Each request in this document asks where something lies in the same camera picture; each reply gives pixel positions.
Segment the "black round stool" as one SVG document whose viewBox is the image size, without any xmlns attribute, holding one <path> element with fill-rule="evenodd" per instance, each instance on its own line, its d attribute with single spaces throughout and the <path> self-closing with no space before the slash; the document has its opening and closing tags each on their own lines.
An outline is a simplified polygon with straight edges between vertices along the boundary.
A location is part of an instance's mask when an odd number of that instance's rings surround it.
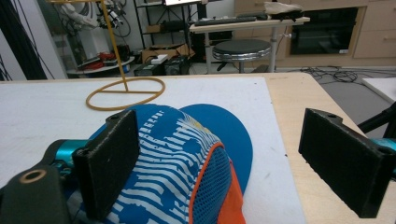
<svg viewBox="0 0 396 224">
<path fill-rule="evenodd" d="M 245 72 L 245 62 L 263 58 L 271 51 L 271 44 L 259 39 L 235 39 L 218 43 L 212 49 L 215 59 L 224 63 L 239 63 L 239 73 Z"/>
</svg>

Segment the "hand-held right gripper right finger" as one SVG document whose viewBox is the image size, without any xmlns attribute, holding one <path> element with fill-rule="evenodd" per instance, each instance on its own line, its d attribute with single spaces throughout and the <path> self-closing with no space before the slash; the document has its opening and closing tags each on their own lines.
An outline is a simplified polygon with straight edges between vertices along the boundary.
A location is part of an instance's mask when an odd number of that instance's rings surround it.
<svg viewBox="0 0 396 224">
<path fill-rule="evenodd" d="M 307 108 L 299 153 L 360 218 L 375 218 L 396 167 L 396 151 L 326 111 Z"/>
</svg>

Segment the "cardboard box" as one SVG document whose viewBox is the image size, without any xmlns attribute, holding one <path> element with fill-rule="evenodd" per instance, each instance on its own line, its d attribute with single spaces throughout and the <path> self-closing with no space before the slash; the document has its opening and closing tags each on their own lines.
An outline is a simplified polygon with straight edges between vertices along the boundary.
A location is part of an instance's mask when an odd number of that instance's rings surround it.
<svg viewBox="0 0 396 224">
<path fill-rule="evenodd" d="M 171 44 L 171 45 L 152 45 L 141 52 L 141 59 L 143 63 L 154 59 L 158 55 L 166 54 L 169 58 L 176 56 L 187 56 L 188 58 L 195 55 L 195 51 L 191 49 L 186 43 Z"/>
</svg>

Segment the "beige cloth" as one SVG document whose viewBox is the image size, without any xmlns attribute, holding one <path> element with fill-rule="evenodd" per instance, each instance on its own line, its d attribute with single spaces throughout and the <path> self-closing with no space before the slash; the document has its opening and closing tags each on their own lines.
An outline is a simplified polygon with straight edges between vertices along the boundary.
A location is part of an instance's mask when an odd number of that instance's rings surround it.
<svg viewBox="0 0 396 224">
<path fill-rule="evenodd" d="M 290 13 L 294 11 L 303 11 L 303 8 L 295 4 L 283 4 L 279 2 L 265 2 L 265 13 L 268 15 L 277 15 L 281 13 Z"/>
</svg>

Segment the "black metal shelf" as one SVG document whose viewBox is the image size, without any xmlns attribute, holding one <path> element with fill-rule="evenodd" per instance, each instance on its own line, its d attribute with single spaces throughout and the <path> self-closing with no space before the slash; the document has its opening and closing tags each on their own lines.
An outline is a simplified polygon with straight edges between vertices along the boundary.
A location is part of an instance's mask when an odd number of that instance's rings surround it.
<svg viewBox="0 0 396 224">
<path fill-rule="evenodd" d="M 190 43 L 190 22 L 202 0 L 133 0 L 143 48 Z"/>
</svg>

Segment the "blue and orange cap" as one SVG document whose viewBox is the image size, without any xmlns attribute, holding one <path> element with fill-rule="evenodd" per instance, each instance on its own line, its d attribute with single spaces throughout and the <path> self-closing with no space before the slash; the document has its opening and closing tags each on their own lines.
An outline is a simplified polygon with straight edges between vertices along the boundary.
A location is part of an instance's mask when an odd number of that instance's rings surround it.
<svg viewBox="0 0 396 224">
<path fill-rule="evenodd" d="M 140 153 L 108 216 L 67 196 L 73 224 L 246 224 L 253 148 L 232 112 L 208 104 L 136 105 Z"/>
</svg>

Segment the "white mat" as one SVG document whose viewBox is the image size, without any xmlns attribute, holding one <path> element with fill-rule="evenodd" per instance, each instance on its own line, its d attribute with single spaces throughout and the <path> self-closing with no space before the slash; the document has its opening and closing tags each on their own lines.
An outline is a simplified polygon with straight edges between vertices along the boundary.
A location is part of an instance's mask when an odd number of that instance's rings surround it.
<svg viewBox="0 0 396 224">
<path fill-rule="evenodd" d="M 0 84 L 0 188 L 40 161 L 57 139 L 86 139 L 108 114 L 89 109 L 105 78 L 9 81 Z M 165 77 L 156 102 L 181 108 L 221 106 L 244 124 L 253 146 L 244 193 L 247 224 L 305 224 L 267 82 L 259 75 Z"/>
</svg>

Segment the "black tripod leg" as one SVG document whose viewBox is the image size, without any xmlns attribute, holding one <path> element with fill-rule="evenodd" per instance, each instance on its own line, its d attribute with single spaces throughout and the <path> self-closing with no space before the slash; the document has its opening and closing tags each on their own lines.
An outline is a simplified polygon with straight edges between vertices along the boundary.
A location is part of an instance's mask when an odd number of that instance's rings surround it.
<svg viewBox="0 0 396 224">
<path fill-rule="evenodd" d="M 387 124 L 384 132 L 384 138 L 396 138 L 396 102 L 389 108 L 383 110 L 379 114 L 360 123 L 358 127 L 364 132 L 368 133 L 380 126 Z"/>
</svg>

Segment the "black keyboard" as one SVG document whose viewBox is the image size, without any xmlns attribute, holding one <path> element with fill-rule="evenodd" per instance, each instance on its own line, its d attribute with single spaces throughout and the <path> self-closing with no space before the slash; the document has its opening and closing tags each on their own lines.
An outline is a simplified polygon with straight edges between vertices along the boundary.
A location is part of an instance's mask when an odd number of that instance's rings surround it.
<svg viewBox="0 0 396 224">
<path fill-rule="evenodd" d="M 243 17 L 243 18 L 227 18 L 227 19 L 214 19 L 214 20 L 200 20 L 194 23 L 195 26 L 208 26 L 208 25 L 219 25 L 219 24 L 229 24 L 238 22 L 249 22 L 255 21 L 255 17 Z"/>
</svg>

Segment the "light wooden desk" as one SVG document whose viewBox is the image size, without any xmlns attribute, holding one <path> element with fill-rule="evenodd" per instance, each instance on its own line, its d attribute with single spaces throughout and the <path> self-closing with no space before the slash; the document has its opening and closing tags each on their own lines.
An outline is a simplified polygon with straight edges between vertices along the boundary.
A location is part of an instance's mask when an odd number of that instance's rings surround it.
<svg viewBox="0 0 396 224">
<path fill-rule="evenodd" d="M 190 32 L 205 35 L 206 68 L 207 68 L 207 73 L 210 74 L 211 63 L 212 63 L 212 48 L 209 45 L 210 33 L 269 28 L 272 30 L 272 34 L 270 38 L 271 52 L 270 52 L 268 71 L 270 73 L 274 73 L 276 68 L 276 51 L 277 51 L 277 37 L 278 37 L 277 28 L 302 25 L 305 22 L 309 22 L 309 21 L 310 19 L 308 17 L 301 17 L 295 20 L 249 21 L 249 22 L 237 22 L 237 23 L 227 23 L 227 24 L 207 25 L 207 26 L 196 26 L 195 24 L 193 24 L 190 27 Z"/>
</svg>

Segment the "wooden cabinet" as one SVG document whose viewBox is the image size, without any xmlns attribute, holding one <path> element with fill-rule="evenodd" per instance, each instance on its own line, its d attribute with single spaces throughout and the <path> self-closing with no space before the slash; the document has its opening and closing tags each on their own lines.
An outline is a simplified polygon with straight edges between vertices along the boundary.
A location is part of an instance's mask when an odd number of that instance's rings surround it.
<svg viewBox="0 0 396 224">
<path fill-rule="evenodd" d="M 396 0 L 278 0 L 304 10 L 356 7 L 356 26 L 348 52 L 328 55 L 292 55 L 291 40 L 280 40 L 277 67 L 396 66 Z"/>
</svg>

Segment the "black built-in oven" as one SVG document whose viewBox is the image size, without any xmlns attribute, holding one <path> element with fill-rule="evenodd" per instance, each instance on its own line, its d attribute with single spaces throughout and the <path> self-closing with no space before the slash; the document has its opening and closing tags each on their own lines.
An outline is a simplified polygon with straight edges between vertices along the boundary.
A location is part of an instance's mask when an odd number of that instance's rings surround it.
<svg viewBox="0 0 396 224">
<path fill-rule="evenodd" d="M 358 11 L 357 7 L 306 11 L 310 21 L 292 27 L 290 54 L 348 53 Z"/>
</svg>

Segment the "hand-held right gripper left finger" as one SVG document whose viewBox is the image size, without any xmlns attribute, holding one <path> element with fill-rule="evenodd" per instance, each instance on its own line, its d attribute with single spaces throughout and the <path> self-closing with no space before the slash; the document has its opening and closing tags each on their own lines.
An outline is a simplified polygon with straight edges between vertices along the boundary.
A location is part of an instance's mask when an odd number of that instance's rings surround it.
<svg viewBox="0 0 396 224">
<path fill-rule="evenodd" d="M 106 119 L 106 127 L 72 154 L 86 214 L 104 220 L 120 195 L 140 153 L 136 113 Z"/>
</svg>

